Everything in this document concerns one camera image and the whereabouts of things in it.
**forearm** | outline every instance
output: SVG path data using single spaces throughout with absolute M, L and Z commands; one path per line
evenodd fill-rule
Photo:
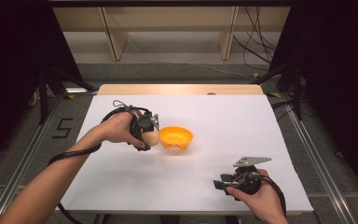
M 68 151 L 94 147 L 102 141 L 98 131 L 92 129 Z M 88 156 L 53 162 L 21 191 L 0 219 L 0 223 L 44 223 Z

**metal rail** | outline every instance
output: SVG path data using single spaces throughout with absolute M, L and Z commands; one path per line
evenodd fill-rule
M 43 139 L 43 135 L 50 124 L 51 117 L 57 109 L 58 105 L 60 104 L 61 99 L 62 95 L 56 95 L 54 97 L 53 102 L 50 106 L 50 113 L 46 121 L 39 125 L 39 127 L 37 128 L 30 145 L 27 147 L 19 165 L 16 168 L 16 171 L 10 178 L 5 190 L 3 191 L 0 197 L 0 216 L 2 216 L 7 206 L 13 201 L 17 193 L 18 187 L 22 181 L 22 178 L 24 177 L 29 165 L 31 164 L 34 154 L 36 153 L 36 150 L 39 147 L 41 140 Z
M 282 93 L 282 99 L 284 101 L 287 101 L 290 98 L 287 93 Z M 324 165 L 324 161 L 322 160 L 318 149 L 313 144 L 312 139 L 310 138 L 310 135 L 308 134 L 307 129 L 304 126 L 304 123 L 296 118 L 296 115 L 292 112 L 292 108 L 290 107 L 290 105 L 286 106 L 286 110 L 289 113 L 290 119 L 296 128 L 296 131 L 304 145 L 304 148 L 307 150 L 310 160 L 315 167 L 316 173 L 321 179 L 321 182 L 324 186 L 324 189 L 326 190 L 327 195 L 331 200 L 332 205 L 336 209 L 339 219 L 342 223 L 356 223 L 354 215 L 352 214 L 347 201 L 342 196 L 338 186 L 336 185 L 336 182 L 334 181 L 334 179 L 328 172 L 326 166 Z

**floor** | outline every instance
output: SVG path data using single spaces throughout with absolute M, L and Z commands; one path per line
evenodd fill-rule
M 276 45 L 279 35 L 265 33 L 265 38 Z M 214 33 L 130 33 L 118 62 L 112 61 L 102 33 L 65 33 L 65 36 L 83 78 L 94 86 L 103 83 L 250 83 L 257 75 L 266 73 L 262 69 L 269 67 L 253 53 L 243 52 L 236 41 L 233 41 L 229 60 L 222 61 Z M 235 36 L 243 44 L 248 40 L 244 33 Z M 248 48 L 267 58 L 264 49 L 254 41 L 249 42 Z M 290 100 L 292 95 L 290 91 L 276 90 L 278 80 L 279 76 L 262 85 L 272 105 Z M 91 98 L 91 93 L 73 93 L 71 97 L 57 100 L 51 94 L 53 116 L 45 129 L 38 125 L 37 99 L 34 105 L 30 103 L 18 131 L 7 139 L 7 148 L 0 151 L 0 199 L 11 185 L 15 192 L 23 188 L 46 167 L 49 158 L 74 143 Z M 301 103 L 303 120 L 296 118 L 290 105 L 278 106 L 274 112 L 293 165 L 315 209 L 314 213 L 290 216 L 289 221 L 358 223 L 358 180 L 345 160 L 335 154 L 339 148 L 307 104 L 306 97 Z M 56 127 L 67 118 L 78 122 L 68 121 L 71 132 L 64 138 Z M 34 139 L 36 133 L 43 136 L 39 142 Z M 17 169 L 19 164 L 25 164 L 23 170 Z M 83 223 L 102 221 L 102 217 L 98 219 L 89 214 L 75 215 Z M 145 217 L 130 217 L 130 222 L 121 218 L 124 217 L 113 217 L 110 223 L 134 223 L 135 219 Z M 241 223 L 258 223 L 252 216 L 240 219 Z M 48 223 L 68 222 L 60 212 L 48 220 Z

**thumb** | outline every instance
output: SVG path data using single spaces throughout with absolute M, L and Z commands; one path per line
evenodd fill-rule
M 243 202 L 247 202 L 249 195 L 245 194 L 244 192 L 240 191 L 239 189 L 235 189 L 232 187 L 227 187 L 227 192 L 231 194 L 234 198 L 237 198 Z
M 144 147 L 145 143 L 137 138 L 130 138 L 129 142 L 131 145 L 135 146 L 135 147 Z

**wire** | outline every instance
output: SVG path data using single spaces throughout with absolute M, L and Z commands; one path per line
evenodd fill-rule
M 121 105 L 125 105 L 124 103 L 122 103 L 119 100 L 115 100 L 113 102 L 113 105 L 115 105 L 115 103 L 120 103 Z M 141 107 L 132 107 L 131 109 L 143 109 Z M 126 107 L 119 107 L 115 110 L 113 110 L 112 112 L 108 113 L 103 120 L 101 121 L 101 123 L 105 122 L 107 119 L 109 119 L 110 117 L 112 117 L 114 114 L 119 113 L 119 112 L 123 112 L 127 110 L 127 106 Z M 83 149 L 83 150 L 78 150 L 78 151 L 70 151 L 70 152 L 63 152 L 61 154 L 58 154 L 54 157 L 52 157 L 49 161 L 48 161 L 48 166 L 50 166 L 53 162 L 55 161 L 60 161 L 63 160 L 65 158 L 71 158 L 71 157 L 76 157 L 76 156 L 83 156 L 83 155 L 89 155 L 93 152 L 98 151 L 98 149 L 101 148 L 102 143 L 100 143 L 99 145 L 95 146 L 95 147 L 91 147 L 91 148 L 87 148 L 87 149 Z M 62 212 L 62 214 L 64 216 L 66 216 L 66 218 L 68 218 L 72 223 L 75 224 L 81 224 L 80 221 L 76 220 L 74 217 L 72 217 L 71 214 L 69 214 L 68 211 L 65 210 L 65 208 L 63 207 L 62 203 L 59 203 L 58 208 L 60 209 L 60 211 Z
M 123 102 L 119 101 L 119 100 L 114 100 L 113 101 L 113 106 L 114 107 L 120 107 L 120 106 L 124 106 L 124 107 L 128 107 L 126 104 L 124 104 Z
M 260 177 L 260 179 L 261 179 L 262 181 L 264 181 L 264 182 L 266 182 L 266 183 L 269 183 L 269 184 L 275 189 L 275 191 L 277 192 L 278 197 L 279 197 L 279 199 L 280 199 L 283 213 L 284 213 L 284 215 L 286 216 L 286 201 L 285 201 L 285 199 L 284 199 L 284 194 L 283 194 L 283 192 L 281 191 L 280 187 L 279 187 L 269 176 L 260 175 L 259 177 Z
M 312 214 L 315 216 L 316 221 L 318 222 L 318 224 L 322 224 L 321 219 L 319 218 L 318 214 L 316 213 L 315 209 L 313 209 Z
M 271 105 L 272 109 L 276 109 L 277 107 L 281 106 L 281 105 L 290 105 L 294 102 L 295 100 L 289 100 L 289 101 L 283 101 L 283 102 L 279 102 L 276 104 Z
M 249 10 L 248 10 L 248 7 L 245 7 L 245 10 L 246 10 L 246 13 L 248 14 L 248 17 L 249 17 L 249 20 L 251 21 L 251 24 L 253 26 L 253 31 L 252 33 L 249 35 L 249 32 L 246 32 L 246 34 L 249 36 L 248 38 L 248 42 L 246 43 L 246 46 L 247 44 L 249 43 L 249 41 L 253 39 L 253 33 L 256 33 L 261 41 L 261 43 L 257 42 L 254 40 L 254 42 L 256 44 L 259 44 L 263 47 L 265 53 L 266 53 L 266 56 L 268 58 L 268 62 L 270 63 L 270 60 L 272 59 L 272 55 L 271 53 L 269 52 L 269 49 L 276 49 L 276 47 L 274 45 L 272 45 L 270 42 L 267 41 L 267 39 L 262 35 L 261 33 L 261 24 L 260 24 L 260 7 L 256 7 L 256 20 L 254 21 L 249 13 Z
M 132 42 L 128 39 L 127 40 L 128 43 L 136 50 L 138 51 L 139 53 L 142 54 L 142 56 L 144 57 L 144 53 L 139 50 L 138 48 L 136 48 Z M 146 62 L 149 62 L 149 63 L 172 63 L 172 62 L 165 62 L 165 61 L 150 61 L 150 60 L 147 60 L 144 58 L 144 60 Z M 231 74 L 231 75 L 237 75 L 237 76 L 240 76 L 240 77 L 244 77 L 245 79 L 249 79 L 249 80 L 257 80 L 257 78 L 252 78 L 252 77 L 247 77 L 246 75 L 243 75 L 241 73 L 235 73 L 235 72 L 228 72 L 228 71 L 224 71 L 224 70 L 220 70 L 218 68 L 215 68 L 215 67 L 211 67 L 211 66 L 205 66 L 205 65 L 199 65 L 199 64 L 194 64 L 194 63 L 184 63 L 184 64 L 187 64 L 187 65 L 190 65 L 190 66 L 194 66 L 194 67 L 200 67 L 200 68 L 208 68 L 208 69 L 212 69 L 214 71 L 217 71 L 217 72 L 221 72 L 221 73 L 225 73 L 225 74 Z
M 255 56 L 257 56 L 258 58 L 260 58 L 260 59 L 263 60 L 264 62 L 269 63 L 269 61 L 268 61 L 267 59 L 263 58 L 263 57 L 260 56 L 258 53 L 254 52 L 253 50 L 251 50 L 251 49 L 247 48 L 246 46 L 244 46 L 244 45 L 237 39 L 237 37 L 235 37 L 235 35 L 232 36 L 232 37 L 234 37 L 234 39 L 235 39 L 244 49 L 246 49 L 246 50 L 248 50 L 248 51 L 251 51 Z
M 239 182 L 238 180 L 240 180 L 240 179 L 245 179 L 248 175 L 250 175 L 251 173 L 249 173 L 249 172 L 245 172 L 245 173 L 243 173 L 243 174 L 241 174 L 241 175 L 239 175 L 239 176 L 237 176 L 237 178 L 235 178 L 233 181 L 234 182 Z
M 283 116 L 287 115 L 289 112 L 293 111 L 294 109 L 290 109 L 288 111 L 286 111 L 284 114 L 282 114 L 278 119 L 277 121 L 279 121 L 281 118 L 283 118 Z

